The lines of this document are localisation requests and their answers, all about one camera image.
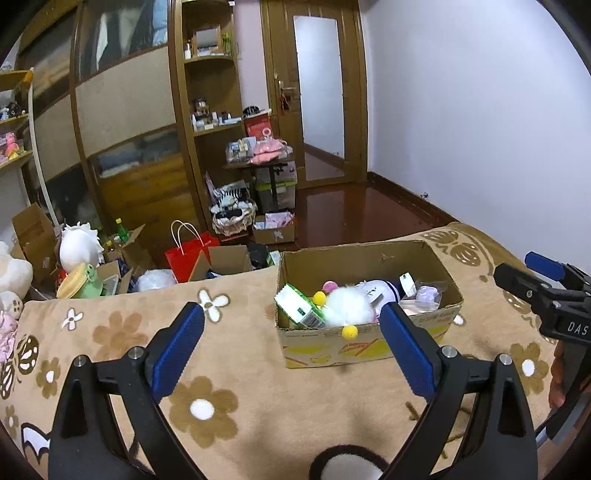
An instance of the wooden shelf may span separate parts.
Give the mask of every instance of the wooden shelf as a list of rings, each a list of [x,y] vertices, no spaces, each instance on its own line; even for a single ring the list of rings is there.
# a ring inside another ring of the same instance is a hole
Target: wooden shelf
[[[12,167],[22,167],[26,162],[31,159],[31,155],[33,154],[32,150],[26,151],[22,153],[17,158],[13,158],[12,160],[8,160],[7,162],[0,165],[0,172],[10,169]]]
[[[221,127],[213,127],[209,130],[199,130],[193,133],[194,137],[201,137],[202,135],[209,135],[215,132],[221,132],[222,130],[230,130],[231,128],[241,127],[242,122],[238,122],[237,124],[230,124],[230,125],[222,125]]]
[[[224,55],[205,55],[203,57],[192,57],[188,60],[185,60],[185,64],[187,63],[194,63],[196,61],[204,61],[204,60],[225,60],[234,62],[234,57],[228,55],[227,53]]]
[[[9,118],[8,120],[1,120],[0,121],[0,134],[5,134],[8,132],[17,132],[21,129],[21,127],[27,123],[29,116],[19,115]]]
[[[29,70],[13,70],[11,72],[0,72],[0,92],[14,90],[23,80]]]

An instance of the open cardboard box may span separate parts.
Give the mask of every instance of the open cardboard box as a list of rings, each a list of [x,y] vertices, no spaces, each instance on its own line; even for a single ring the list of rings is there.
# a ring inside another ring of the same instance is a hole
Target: open cardboard box
[[[131,281],[132,271],[128,271],[123,278],[119,272],[119,262],[117,260],[109,262],[96,267],[96,273],[104,282],[107,278],[116,276],[119,279],[115,295],[125,294],[129,290],[129,282]]]
[[[24,256],[29,261],[36,282],[51,277],[56,267],[54,249],[57,242],[51,220],[38,204],[33,203],[12,218],[12,225],[18,238],[13,256]]]
[[[189,281],[205,280],[208,270],[220,275],[234,275],[252,270],[251,259],[248,256],[246,245],[210,247],[209,258],[211,261],[207,261],[203,250],[199,252],[199,257],[195,262]]]
[[[463,298],[435,252],[423,241],[385,241],[283,252],[277,291],[288,283],[311,297],[328,280],[340,286],[363,280],[396,282],[406,272],[415,281],[427,284],[447,282],[438,310],[410,317],[439,343],[460,312]],[[341,336],[342,327],[294,329],[280,309],[275,325],[288,368],[329,367],[392,357],[378,323],[358,325],[358,336],[350,342]]]
[[[156,268],[150,253],[145,248],[142,248],[138,242],[138,237],[144,227],[145,224],[131,231],[129,240],[125,245],[116,247],[112,252],[105,252],[105,261],[112,262],[121,258],[137,277],[143,275],[147,270]]]
[[[256,217],[256,223],[265,223],[265,216],[261,215]],[[286,242],[294,242],[296,241],[296,223],[291,222],[287,226],[283,226],[280,228],[267,228],[264,230],[257,230],[255,228],[252,229],[252,234],[254,235],[255,242],[257,244],[263,245],[275,245],[275,244],[284,244]]]

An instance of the small table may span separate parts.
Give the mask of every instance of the small table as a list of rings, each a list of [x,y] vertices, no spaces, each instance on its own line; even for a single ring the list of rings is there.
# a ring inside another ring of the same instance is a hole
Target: small table
[[[271,180],[271,196],[273,198],[273,207],[274,211],[278,211],[279,202],[277,200],[277,182],[275,181],[275,170],[273,167],[276,167],[277,165],[287,165],[287,163],[290,161],[293,161],[293,155],[288,155],[287,158],[282,159],[275,158],[261,164],[253,164],[250,163],[250,161],[226,163],[223,168],[225,170],[245,170],[246,168],[250,168],[253,176],[256,176],[255,170],[257,168],[268,168],[269,179]]]

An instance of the baseboard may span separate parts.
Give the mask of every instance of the baseboard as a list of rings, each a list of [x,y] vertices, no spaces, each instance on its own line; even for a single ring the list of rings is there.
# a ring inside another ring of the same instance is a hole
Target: baseboard
[[[408,201],[421,211],[441,222],[442,225],[447,225],[451,222],[458,222],[458,220],[452,217],[449,213],[422,199],[419,195],[414,194],[410,190],[398,185],[398,183],[394,183],[393,181],[388,180],[387,178],[382,177],[373,171],[368,172],[368,182],[378,185],[382,188],[382,190],[393,196]]]
[[[344,158],[339,157],[338,155],[334,155],[326,150],[322,150],[321,148],[317,148],[314,145],[310,145],[305,143],[304,144],[304,151],[308,152],[311,155],[314,155],[318,160],[322,160],[324,163],[328,163],[328,165],[338,168],[339,170],[343,169],[343,163],[345,162]]]

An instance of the red box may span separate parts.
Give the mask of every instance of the red box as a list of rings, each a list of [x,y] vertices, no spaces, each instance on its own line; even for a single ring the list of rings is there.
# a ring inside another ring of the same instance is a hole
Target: red box
[[[246,128],[246,134],[249,137],[256,137],[257,140],[264,140],[265,134],[267,134],[268,137],[273,136],[269,110],[257,113],[256,115],[247,116],[244,119],[244,127]]]

